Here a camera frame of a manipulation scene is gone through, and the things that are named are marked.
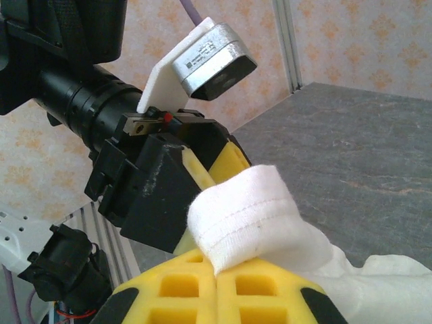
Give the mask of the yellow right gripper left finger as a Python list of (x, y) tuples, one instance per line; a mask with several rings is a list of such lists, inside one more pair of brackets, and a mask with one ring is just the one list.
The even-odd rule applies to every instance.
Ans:
[(96, 323), (216, 323), (213, 268), (195, 249), (116, 287)]

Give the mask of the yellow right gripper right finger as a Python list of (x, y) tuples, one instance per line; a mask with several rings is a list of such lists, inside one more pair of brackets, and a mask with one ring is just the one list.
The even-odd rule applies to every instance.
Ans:
[(218, 323), (346, 323), (323, 288), (261, 259), (216, 277)]

